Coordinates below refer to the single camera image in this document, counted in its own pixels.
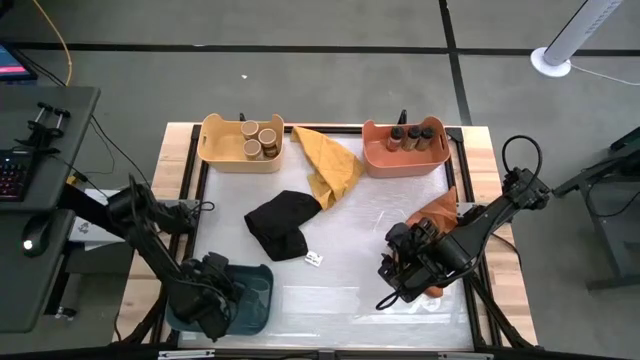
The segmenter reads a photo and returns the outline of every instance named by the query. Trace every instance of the black cloth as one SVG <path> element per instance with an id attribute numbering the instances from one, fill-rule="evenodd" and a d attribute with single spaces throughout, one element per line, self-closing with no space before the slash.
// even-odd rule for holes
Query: black cloth
<path id="1" fill-rule="evenodd" d="M 298 227 L 320 210 L 313 196 L 285 190 L 245 215 L 244 221 L 271 260 L 282 261 L 307 255 L 307 242 Z"/>

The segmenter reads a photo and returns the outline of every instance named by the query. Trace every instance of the tan plastic bin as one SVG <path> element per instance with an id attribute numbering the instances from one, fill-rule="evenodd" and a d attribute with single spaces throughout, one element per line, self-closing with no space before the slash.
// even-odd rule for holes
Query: tan plastic bin
<path id="1" fill-rule="evenodd" d="M 369 176 L 389 178 L 426 175 L 449 159 L 447 135 L 438 118 L 429 116 L 419 124 L 421 128 L 431 126 L 435 132 L 425 151 L 387 150 L 387 139 L 393 126 L 395 125 L 376 126 L 373 120 L 367 120 L 362 126 L 365 168 Z M 413 125 L 398 126 L 406 133 Z"/>
<path id="2" fill-rule="evenodd" d="M 256 121 L 260 131 L 273 129 L 276 132 L 278 155 L 273 159 L 249 161 L 244 155 L 246 141 L 240 131 L 242 122 L 226 121 L 218 114 L 207 116 L 202 122 L 198 140 L 198 156 L 220 172 L 228 173 L 272 173 L 282 165 L 282 137 L 284 120 L 274 114 L 271 121 Z"/>

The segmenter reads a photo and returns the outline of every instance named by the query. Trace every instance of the spice jar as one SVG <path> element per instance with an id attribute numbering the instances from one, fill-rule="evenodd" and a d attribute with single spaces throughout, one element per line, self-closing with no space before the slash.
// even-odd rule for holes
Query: spice jar
<path id="1" fill-rule="evenodd" d="M 394 126 L 391 128 L 391 134 L 387 139 L 387 150 L 396 151 L 402 145 L 402 138 L 404 137 L 404 129 L 400 126 Z"/>
<path id="2" fill-rule="evenodd" d="M 433 128 L 426 127 L 422 129 L 420 133 L 420 139 L 418 140 L 418 144 L 416 145 L 416 150 L 425 151 L 429 148 L 429 144 L 431 144 L 431 138 L 433 138 Z"/>
<path id="3" fill-rule="evenodd" d="M 262 152 L 267 158 L 278 156 L 278 145 L 276 144 L 276 132 L 273 129 L 264 129 L 260 131 L 258 140 L 262 144 Z"/>
<path id="4" fill-rule="evenodd" d="M 257 139 L 260 125 L 255 121 L 245 121 L 240 125 L 240 131 L 245 140 Z"/>
<path id="5" fill-rule="evenodd" d="M 420 127 L 416 125 L 410 127 L 409 131 L 407 132 L 407 137 L 404 139 L 404 143 L 402 144 L 402 150 L 411 151 L 415 149 L 419 138 Z"/>
<path id="6" fill-rule="evenodd" d="M 250 139 L 245 141 L 242 149 L 244 150 L 244 156 L 247 158 L 247 160 L 263 160 L 262 145 L 260 145 L 260 142 L 258 140 Z"/>

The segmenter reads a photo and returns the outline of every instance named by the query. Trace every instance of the wooden table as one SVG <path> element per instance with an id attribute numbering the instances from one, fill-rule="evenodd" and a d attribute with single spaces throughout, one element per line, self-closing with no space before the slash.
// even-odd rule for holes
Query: wooden table
<path id="1" fill-rule="evenodd" d="M 167 124 L 152 185 L 158 199 L 178 198 L 193 125 L 194 123 Z M 477 203 L 489 203 L 502 193 L 489 129 L 468 126 L 462 127 L 462 132 L 475 200 Z M 455 146 L 450 144 L 450 148 L 456 184 L 462 184 L 458 154 Z M 197 159 L 193 169 L 189 198 L 195 196 L 200 165 L 201 160 Z M 462 186 L 458 186 L 458 193 L 459 197 L 464 199 Z M 514 243 L 510 225 L 501 227 L 496 234 Z M 163 238 L 167 246 L 168 240 L 168 237 Z M 181 239 L 178 259 L 182 259 L 185 241 L 185 238 Z M 486 257 L 496 303 L 526 340 L 537 343 L 518 257 L 512 249 L 495 237 L 491 237 L 487 244 Z M 118 329 L 123 337 L 129 335 L 142 320 L 156 301 L 159 292 L 160 281 L 156 279 L 144 260 L 136 254 L 131 264 L 129 280 L 117 320 Z M 487 316 L 482 303 L 479 300 L 477 303 L 483 336 L 488 340 Z M 165 324 L 163 338 L 166 338 L 169 331 L 169 327 Z"/>

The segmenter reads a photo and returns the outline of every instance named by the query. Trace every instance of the computer mouse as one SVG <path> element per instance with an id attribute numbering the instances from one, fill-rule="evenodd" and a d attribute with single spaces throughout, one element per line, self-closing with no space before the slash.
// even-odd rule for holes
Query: computer mouse
<path id="1" fill-rule="evenodd" d="M 29 219 L 22 231 L 22 253 L 28 257 L 42 255 L 49 246 L 49 214 Z"/>

